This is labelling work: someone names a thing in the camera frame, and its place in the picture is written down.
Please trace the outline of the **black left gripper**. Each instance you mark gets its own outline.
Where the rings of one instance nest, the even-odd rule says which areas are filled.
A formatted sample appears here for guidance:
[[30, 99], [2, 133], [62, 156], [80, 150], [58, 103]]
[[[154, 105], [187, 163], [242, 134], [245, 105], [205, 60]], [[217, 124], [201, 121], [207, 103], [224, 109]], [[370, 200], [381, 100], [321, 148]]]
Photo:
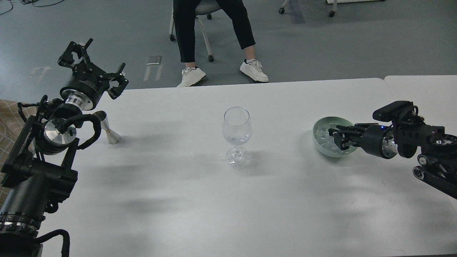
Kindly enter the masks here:
[[[59, 66], [72, 69], [69, 80], [60, 90], [60, 96], [66, 104], [78, 107], [81, 111], [95, 109], [106, 90], [111, 99], [119, 98], [129, 83], [123, 74], [125, 63], [121, 63], [117, 72], [111, 73], [93, 66], [87, 54], [92, 42], [92, 38], [85, 45], [72, 41], [58, 59]], [[75, 64], [74, 54], [77, 54], [80, 63]], [[109, 88], [109, 82], [112, 81], [116, 81], [118, 86]]]

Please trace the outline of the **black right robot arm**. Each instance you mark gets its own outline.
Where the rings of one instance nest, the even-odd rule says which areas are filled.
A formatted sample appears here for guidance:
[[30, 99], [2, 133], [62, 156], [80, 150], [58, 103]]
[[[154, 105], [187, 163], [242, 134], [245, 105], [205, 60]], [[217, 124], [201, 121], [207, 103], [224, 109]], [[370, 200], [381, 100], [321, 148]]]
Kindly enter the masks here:
[[411, 101], [394, 101], [374, 111], [372, 117], [391, 125], [382, 126], [377, 122], [337, 125], [330, 128], [328, 134], [340, 150], [359, 147], [383, 159], [396, 155], [409, 159], [421, 148], [413, 175], [448, 196], [457, 197], [455, 135], [445, 133], [443, 126], [426, 124]]

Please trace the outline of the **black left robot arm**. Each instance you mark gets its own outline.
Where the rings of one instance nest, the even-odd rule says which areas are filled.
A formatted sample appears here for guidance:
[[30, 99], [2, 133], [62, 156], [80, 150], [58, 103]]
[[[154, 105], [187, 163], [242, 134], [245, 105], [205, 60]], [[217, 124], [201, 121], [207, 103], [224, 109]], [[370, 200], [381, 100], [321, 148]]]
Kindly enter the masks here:
[[129, 81], [125, 63], [108, 73], [96, 66], [85, 45], [70, 42], [58, 64], [72, 74], [60, 90], [60, 98], [44, 95], [36, 104], [18, 103], [25, 126], [3, 165], [1, 185], [10, 189], [1, 207], [1, 256], [40, 257], [43, 243], [62, 236], [62, 257], [70, 255], [70, 234], [63, 229], [38, 236], [45, 213], [55, 213], [68, 199], [78, 180], [72, 169], [77, 150], [88, 148], [105, 131], [110, 144], [121, 136], [109, 128], [107, 114], [95, 109], [107, 92], [121, 96]]

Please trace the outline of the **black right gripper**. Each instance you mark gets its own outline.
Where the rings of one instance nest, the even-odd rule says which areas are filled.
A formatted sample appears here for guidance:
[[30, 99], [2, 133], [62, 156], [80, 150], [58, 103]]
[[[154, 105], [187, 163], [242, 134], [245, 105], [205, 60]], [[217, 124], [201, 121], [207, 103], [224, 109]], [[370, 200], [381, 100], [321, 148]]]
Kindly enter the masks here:
[[392, 159], [398, 153], [393, 129], [379, 124], [336, 125], [328, 135], [340, 150], [361, 147], [366, 153], [383, 159]]

